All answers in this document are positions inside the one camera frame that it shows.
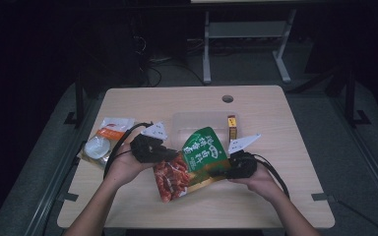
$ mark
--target wooden table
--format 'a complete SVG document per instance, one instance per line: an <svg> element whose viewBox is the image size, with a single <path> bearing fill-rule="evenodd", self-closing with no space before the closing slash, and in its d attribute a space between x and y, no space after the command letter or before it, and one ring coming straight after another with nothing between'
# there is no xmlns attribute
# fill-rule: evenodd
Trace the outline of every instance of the wooden table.
<svg viewBox="0 0 378 236"><path fill-rule="evenodd" d="M233 102L222 101L231 95ZM104 117L134 117L137 122L163 121L170 132L172 115L179 111L233 111L243 137L262 134L246 151L266 157L279 171L291 200L318 228L335 223L326 201L314 202L311 194L323 193L290 108L280 87L116 88L106 93L91 136ZM134 132L131 139L139 132ZM170 147L170 140L164 142ZM58 225L69 227L91 199L102 180L102 171L81 160ZM260 196L244 185L219 181L178 200L164 204L152 169L143 171L117 193L105 227L123 228L281 228L279 218Z"/></svg>

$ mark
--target dark floor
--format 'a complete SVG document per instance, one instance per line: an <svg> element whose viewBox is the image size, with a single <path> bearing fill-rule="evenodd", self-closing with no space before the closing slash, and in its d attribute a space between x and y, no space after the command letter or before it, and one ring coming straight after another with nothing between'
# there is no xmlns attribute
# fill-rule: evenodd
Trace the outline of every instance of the dark floor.
<svg viewBox="0 0 378 236"><path fill-rule="evenodd" d="M87 87L91 95L86 102L88 121L78 129L74 125L63 125L67 114L75 111L72 84L78 76L74 67L77 64L72 63L73 52L66 49L72 45L69 40L72 29L81 21L81 17L72 18L62 14L50 1L39 4L31 1L0 3L0 208L3 206L0 211L0 235L29 235L25 232L34 232L32 235L36 235L44 225L47 228L46 235L59 235L62 232L55 224L61 203L56 201L53 208L48 209L51 212L48 222L34 224L32 216L39 207L45 208L39 200L47 193L48 183L53 181L51 173L59 167L59 162L47 160L54 156L62 158L79 148L80 142L89 135L87 132L93 124L93 116L103 98L103 92ZM280 85L284 90L297 88L316 76L304 73L312 42L298 40L298 37L291 40L284 59L293 82L285 85L280 81L270 53L278 45L277 41L259 40L252 44L249 41L232 41L230 45L218 41L215 46L220 50L214 51L211 86ZM364 58L370 58L376 48L367 48ZM155 51L153 55L156 57L152 59L159 61L170 56L169 52L163 51ZM150 84L159 82L159 87L202 86L196 76L202 75L201 52L191 50L184 53L185 57L182 58L182 52L178 51L171 54L173 60L150 64L151 69L146 69ZM86 50L82 53L89 56ZM362 60L362 65L372 65L367 70L368 75L378 78L378 63L373 64L373 61L378 61L378 57L372 58L372 61ZM83 62L87 68L91 68L83 75L85 79L91 75L111 80L107 75L112 73L106 72L106 68L101 69L103 66L100 61L91 58ZM306 93L288 94L287 99L324 190L378 222L378 204L373 204L378 203L378 184L367 169L354 134L357 132L364 140L378 164L378 80L367 81L361 77L361 73L356 79L359 84L355 108L364 110L372 124L358 126L351 131L338 114L338 104L344 104L343 94L340 94L339 99L332 99L323 93L330 80ZM138 86L148 85L145 77L137 81ZM72 147L66 147L65 144L71 144ZM376 228L342 206L332 205L332 209L337 224L333 229L323 231L325 234L378 235ZM118 233L118 230L108 229L107 233ZM278 235L281 232L269 230L265 233Z"/></svg>

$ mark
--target snack package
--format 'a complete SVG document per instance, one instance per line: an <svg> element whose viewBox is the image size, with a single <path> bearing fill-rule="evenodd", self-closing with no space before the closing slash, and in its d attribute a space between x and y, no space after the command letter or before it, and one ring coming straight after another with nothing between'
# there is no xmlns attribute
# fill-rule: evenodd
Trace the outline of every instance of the snack package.
<svg viewBox="0 0 378 236"><path fill-rule="evenodd" d="M213 177L213 173L229 168L228 158L214 130L211 127L200 129L189 137L176 158L154 167L161 200L168 203L221 180L223 176Z"/></svg>
<svg viewBox="0 0 378 236"><path fill-rule="evenodd" d="M134 122L134 118L105 117L96 134L86 142L78 157L103 170L113 147Z"/></svg>

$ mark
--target hand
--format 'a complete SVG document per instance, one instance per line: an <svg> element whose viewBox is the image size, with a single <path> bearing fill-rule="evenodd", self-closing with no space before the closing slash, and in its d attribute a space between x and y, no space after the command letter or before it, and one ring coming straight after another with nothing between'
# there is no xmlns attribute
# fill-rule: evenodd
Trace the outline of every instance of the hand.
<svg viewBox="0 0 378 236"><path fill-rule="evenodd" d="M265 200L271 202L272 199L284 192L273 179L269 170L262 164L257 164L257 170L250 178L245 179L228 179L232 183L245 184L248 190L262 196Z"/></svg>
<svg viewBox="0 0 378 236"><path fill-rule="evenodd" d="M116 154L129 151L130 145L123 145ZM122 185L128 184L137 175L150 167L155 166L155 163L140 163L131 151L120 154L111 164L105 180L113 182L114 186L119 189Z"/></svg>

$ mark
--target black cable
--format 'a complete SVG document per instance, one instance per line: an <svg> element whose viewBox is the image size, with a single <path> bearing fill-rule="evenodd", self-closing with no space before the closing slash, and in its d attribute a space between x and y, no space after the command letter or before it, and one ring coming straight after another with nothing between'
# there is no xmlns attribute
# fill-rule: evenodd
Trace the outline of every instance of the black cable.
<svg viewBox="0 0 378 236"><path fill-rule="evenodd" d="M116 158L116 157L119 157L120 155L123 155L123 154L125 154L125 153L128 153L128 152L130 152L130 151L132 151L132 150L129 149L129 150L123 151L123 152L121 152L121 153L119 153L119 154L116 154L116 155L115 155L115 158Z"/></svg>
<svg viewBox="0 0 378 236"><path fill-rule="evenodd" d="M226 41L217 41L215 45L211 45L210 48L210 54L217 57L227 57L234 54L234 52L235 48L233 46L228 46L228 43Z"/></svg>
<svg viewBox="0 0 378 236"><path fill-rule="evenodd" d="M153 68L153 67L149 67L148 69L153 70L153 71L155 71L155 72L158 74L158 81L157 81L157 83L155 83L154 85L152 85L152 82L150 81L150 77L147 77L148 87L155 88L155 87L157 87L158 84L160 84L160 82L161 82L161 79L162 79L161 72L160 72L159 70L156 70L156 69Z"/></svg>
<svg viewBox="0 0 378 236"><path fill-rule="evenodd" d="M190 47L187 49L187 51L186 51L186 54L187 55L190 55L190 54L193 54L193 53L195 53L195 52L199 52L199 51L201 51L201 50L203 50L204 49L204 45L205 45L205 43L204 43L204 39L194 39L194 40L192 40L192 41L200 41L200 42L198 42L197 44L195 44L194 46L192 46L192 45L189 45Z"/></svg>
<svg viewBox="0 0 378 236"><path fill-rule="evenodd" d="M106 161L106 166L105 166L105 169L104 169L104 172L103 172L103 179L106 177L106 174L108 173L109 168L112 165L112 162L118 157L118 156L116 156L116 153L118 152L119 148L121 148L124 141L131 135L131 132L133 132L133 130L137 129L138 127L144 126L144 127L147 128L147 127L152 126L152 125L153 124L149 124L149 123L140 123L140 124L137 124L137 125L131 127L129 130L127 130L124 133L124 135L121 137L121 139L118 141L118 143L116 143L116 145L113 147L112 152L109 155L108 161Z"/></svg>
<svg viewBox="0 0 378 236"><path fill-rule="evenodd" d="M103 62L101 62L98 58L96 58L93 54L90 53L90 51L82 45L74 36L72 36L73 41L76 43L76 45L79 46L80 49L82 49L88 56L90 56L92 59L94 59L95 62L97 62L100 66L102 66L107 72L112 74L113 76L119 78L120 80L125 80L124 77L121 77L119 74L115 73L112 69L110 69L107 65L105 65Z"/></svg>
<svg viewBox="0 0 378 236"><path fill-rule="evenodd" d="M204 82L203 80L192 70L190 69L189 67L187 66L184 66L184 65L179 65L179 64L172 64L172 65L156 65L157 67L166 67L166 66L170 66L170 67L181 67L181 68L184 68L186 70L188 70L189 72L191 72L197 79L199 82L201 82L201 84L204 86Z"/></svg>
<svg viewBox="0 0 378 236"><path fill-rule="evenodd" d="M343 207L351 210L352 212L356 213L357 215L361 216L362 218L364 218L365 220L369 221L371 224L373 224L376 228L378 228L378 224L376 222L374 222L372 219L370 219L369 217L367 217L366 215L362 214L361 212L357 211L356 209L354 209L353 207L347 205L345 202L341 201L341 200L337 200L337 203L339 203L340 205L342 205Z"/></svg>
<svg viewBox="0 0 378 236"><path fill-rule="evenodd" d="M290 199L290 194L289 194L289 190L287 189L287 185L284 183L284 180L282 179L282 177L279 175L278 171L276 171L275 167L273 167L273 165L269 162L269 160L267 160L265 157L259 155L259 154L253 154L254 156L258 156L262 159L264 159L265 161L262 161L262 160L259 160L259 159L256 159L257 162L259 162L260 164L264 165L266 168L268 168L268 170L273 174L273 176L275 176L276 180L278 180L278 182L281 184L281 187L283 189L283 192L287 195L287 197Z"/></svg>

